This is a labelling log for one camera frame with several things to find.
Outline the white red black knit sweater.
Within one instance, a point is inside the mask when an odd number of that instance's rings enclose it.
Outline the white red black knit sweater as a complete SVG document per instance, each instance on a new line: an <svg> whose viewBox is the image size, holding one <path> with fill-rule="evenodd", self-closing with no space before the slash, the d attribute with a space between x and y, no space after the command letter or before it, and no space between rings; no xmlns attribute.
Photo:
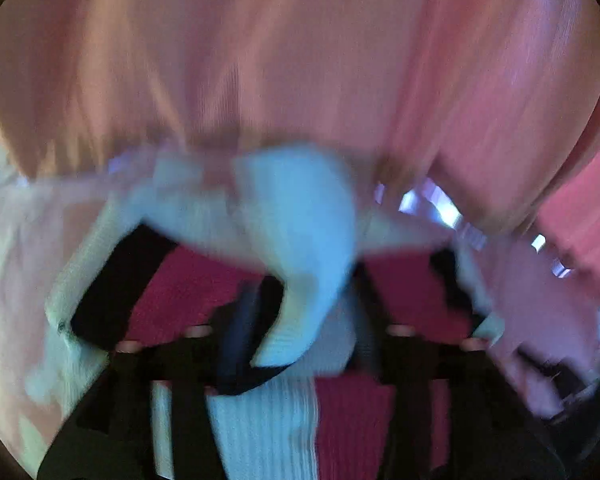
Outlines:
<svg viewBox="0 0 600 480"><path fill-rule="evenodd" d="M216 189L201 162L174 156L191 160L202 186ZM358 355L355 266L367 266L391 321L410 334L486 351L502 336L503 320L476 305L450 245L423 256L361 256L353 182L340 159L313 148L274 148L235 159L230 175L233 183L218 188L251 209L260 247L284 244L287 269L253 269L196 248L186 237L181 198L151 212L104 208L88 244L102 253L99 263L82 268L73 257L55 285L58 333L96 359L64 422L115 353L207 336L216 310L271 275L284 296L251 363L282 372L239 396L207 393L224 479L379 478L393 392ZM170 408L170 382L155 382L155 479L176 479Z"/></svg>

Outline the pink bow pattern blanket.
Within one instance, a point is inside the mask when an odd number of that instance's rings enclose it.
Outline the pink bow pattern blanket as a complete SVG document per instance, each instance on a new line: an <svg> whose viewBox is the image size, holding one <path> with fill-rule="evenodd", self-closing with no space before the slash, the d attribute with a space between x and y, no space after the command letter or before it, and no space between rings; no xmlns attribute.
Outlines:
<svg viewBox="0 0 600 480"><path fill-rule="evenodd" d="M186 237L196 248L253 269L289 266L284 244L260 247L251 209L224 188L206 190L189 159L136 153L104 174L32 182L0 170L0 439L29 474L96 367L91 353L73 350L58 333L56 283L73 257L82 268L99 263L102 253L88 244L104 208L151 212L168 198L186 200ZM502 318L495 356L533 411L553 414L557 399L515 363L517 344L600 374L600 283L577 272L558 278L548 252L510 240L475 249L446 226L376 210L360 215L355 241L365 257L423 256L450 245L476 305Z"/></svg>

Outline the pink curtain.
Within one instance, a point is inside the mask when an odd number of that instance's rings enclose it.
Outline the pink curtain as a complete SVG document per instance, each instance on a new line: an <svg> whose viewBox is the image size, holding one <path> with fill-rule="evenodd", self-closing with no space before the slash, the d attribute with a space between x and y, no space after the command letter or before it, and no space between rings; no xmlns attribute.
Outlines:
<svg viewBox="0 0 600 480"><path fill-rule="evenodd" d="M311 141L600 276L596 0L4 0L0 144L28 177L142 144Z"/></svg>

